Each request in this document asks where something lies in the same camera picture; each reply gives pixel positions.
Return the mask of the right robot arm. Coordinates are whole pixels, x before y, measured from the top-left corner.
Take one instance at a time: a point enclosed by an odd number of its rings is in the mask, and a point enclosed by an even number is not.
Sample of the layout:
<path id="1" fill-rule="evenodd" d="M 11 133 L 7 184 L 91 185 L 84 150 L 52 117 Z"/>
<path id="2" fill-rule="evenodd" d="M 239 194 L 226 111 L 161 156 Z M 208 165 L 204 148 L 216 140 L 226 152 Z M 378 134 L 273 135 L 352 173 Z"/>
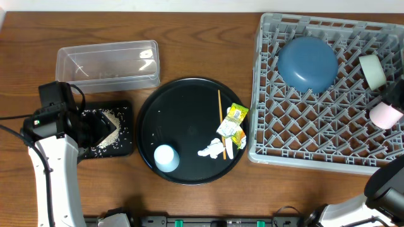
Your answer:
<path id="1" fill-rule="evenodd" d="M 403 117 L 403 77 L 382 93 L 381 102 L 369 116 L 382 128 L 392 128 Z M 364 193 L 346 202 L 324 205 L 300 226 L 403 226 L 403 156 L 377 170 Z"/>

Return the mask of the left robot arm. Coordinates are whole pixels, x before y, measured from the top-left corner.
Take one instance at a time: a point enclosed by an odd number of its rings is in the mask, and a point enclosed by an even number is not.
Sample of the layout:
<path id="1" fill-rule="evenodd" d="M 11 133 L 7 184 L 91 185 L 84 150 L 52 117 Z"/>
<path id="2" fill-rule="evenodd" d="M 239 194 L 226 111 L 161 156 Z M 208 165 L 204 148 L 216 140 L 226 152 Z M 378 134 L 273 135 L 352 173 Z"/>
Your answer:
<path id="1" fill-rule="evenodd" d="M 77 105 L 73 84 L 39 86 L 41 108 L 23 121 L 21 135 L 33 163 L 39 226 L 85 226 L 77 166 L 116 127 L 99 110 Z"/>

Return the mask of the green yellow snack wrapper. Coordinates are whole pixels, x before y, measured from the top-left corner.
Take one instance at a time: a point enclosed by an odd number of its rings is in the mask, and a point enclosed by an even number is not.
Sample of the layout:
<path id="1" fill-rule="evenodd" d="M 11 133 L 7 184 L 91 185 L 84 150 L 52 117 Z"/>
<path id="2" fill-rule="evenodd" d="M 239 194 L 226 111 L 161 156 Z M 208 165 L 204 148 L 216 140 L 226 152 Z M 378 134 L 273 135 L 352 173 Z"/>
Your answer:
<path id="1" fill-rule="evenodd" d="M 248 111 L 249 111 L 249 109 L 246 108 L 246 107 L 243 107 L 242 105 L 239 105 L 239 104 L 236 104 L 236 103 L 232 104 L 232 106 L 229 109 L 229 112 L 228 112 L 227 116 L 225 117 L 225 118 L 227 118 L 227 120 L 234 123 L 234 131 L 230 134 L 231 136 L 235 133 L 236 128 L 238 126 L 240 126 L 240 124 L 242 123 L 242 121 L 246 117 Z M 219 128 L 217 129 L 217 133 L 219 133 L 223 137 L 226 137 L 226 135 L 225 135 L 225 122 L 224 121 L 222 121 Z"/>

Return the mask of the white pink cup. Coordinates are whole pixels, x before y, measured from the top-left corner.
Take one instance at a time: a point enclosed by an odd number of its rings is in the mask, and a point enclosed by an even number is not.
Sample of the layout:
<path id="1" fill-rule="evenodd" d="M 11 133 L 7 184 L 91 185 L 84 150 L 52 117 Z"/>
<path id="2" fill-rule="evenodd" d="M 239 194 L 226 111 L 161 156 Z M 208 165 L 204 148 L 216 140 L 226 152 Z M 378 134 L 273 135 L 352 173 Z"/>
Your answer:
<path id="1" fill-rule="evenodd" d="M 403 117 L 403 114 L 391 105 L 381 102 L 369 112 L 369 117 L 377 127 L 390 129 Z"/>

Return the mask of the white tissue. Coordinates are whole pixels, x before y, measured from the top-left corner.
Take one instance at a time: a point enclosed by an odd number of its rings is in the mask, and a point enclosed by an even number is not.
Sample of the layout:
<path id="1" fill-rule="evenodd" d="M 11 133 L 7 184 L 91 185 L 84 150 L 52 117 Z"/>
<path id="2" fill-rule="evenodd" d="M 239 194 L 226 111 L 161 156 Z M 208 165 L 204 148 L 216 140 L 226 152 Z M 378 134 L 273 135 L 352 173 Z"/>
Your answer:
<path id="1" fill-rule="evenodd" d="M 219 138 L 214 138 L 211 143 L 203 150 L 198 151 L 198 156 L 209 156 L 217 159 L 218 155 L 225 151 L 225 146 Z"/>

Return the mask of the orange green torn wrapper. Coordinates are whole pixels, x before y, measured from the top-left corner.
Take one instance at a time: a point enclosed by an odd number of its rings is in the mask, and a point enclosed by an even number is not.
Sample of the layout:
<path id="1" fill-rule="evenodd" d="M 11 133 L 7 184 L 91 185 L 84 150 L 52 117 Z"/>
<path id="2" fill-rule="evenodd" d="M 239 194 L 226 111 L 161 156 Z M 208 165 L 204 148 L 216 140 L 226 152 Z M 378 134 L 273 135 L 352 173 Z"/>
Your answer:
<path id="1" fill-rule="evenodd" d="M 238 126 L 235 130 L 235 133 L 231 137 L 232 142 L 237 146 L 238 149 L 244 149 L 246 147 L 247 137 L 245 132 L 242 130 L 240 126 Z"/>

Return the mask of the pale green bowl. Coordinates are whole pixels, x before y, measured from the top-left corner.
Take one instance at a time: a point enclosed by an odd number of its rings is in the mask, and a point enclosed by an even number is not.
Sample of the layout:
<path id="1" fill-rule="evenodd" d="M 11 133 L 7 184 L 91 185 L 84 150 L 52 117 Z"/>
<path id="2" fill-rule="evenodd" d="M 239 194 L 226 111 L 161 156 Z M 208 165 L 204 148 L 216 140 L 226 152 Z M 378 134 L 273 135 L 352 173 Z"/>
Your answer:
<path id="1" fill-rule="evenodd" d="M 359 57 L 359 61 L 367 84 L 372 91 L 386 84 L 386 76 L 377 55 L 364 55 Z"/>

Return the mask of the light blue cup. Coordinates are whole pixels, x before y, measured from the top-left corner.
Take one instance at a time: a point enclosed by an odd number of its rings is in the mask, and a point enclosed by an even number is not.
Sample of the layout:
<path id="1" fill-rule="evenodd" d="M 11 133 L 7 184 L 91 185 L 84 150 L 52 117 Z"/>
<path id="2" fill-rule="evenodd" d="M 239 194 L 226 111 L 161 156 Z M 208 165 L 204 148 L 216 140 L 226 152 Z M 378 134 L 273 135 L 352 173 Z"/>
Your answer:
<path id="1" fill-rule="evenodd" d="M 161 172 L 169 173 L 179 166 L 179 154 L 169 145 L 163 144 L 158 146 L 155 149 L 153 157 L 156 167 Z"/>

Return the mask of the white plastic spoon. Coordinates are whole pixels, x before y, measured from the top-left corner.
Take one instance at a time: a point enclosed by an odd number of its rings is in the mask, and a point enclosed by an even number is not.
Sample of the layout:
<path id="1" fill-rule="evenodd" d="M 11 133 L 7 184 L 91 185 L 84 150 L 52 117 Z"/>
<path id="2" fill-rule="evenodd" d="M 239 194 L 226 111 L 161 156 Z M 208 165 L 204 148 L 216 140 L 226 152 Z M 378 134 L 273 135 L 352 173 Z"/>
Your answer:
<path id="1" fill-rule="evenodd" d="M 232 144 L 231 142 L 231 133 L 234 131 L 234 123 L 227 120 L 227 118 L 225 118 L 223 120 L 225 122 L 225 148 L 226 148 L 226 154 L 227 156 L 232 160 L 234 158 L 234 154 L 233 154 L 233 149 L 232 149 Z"/>

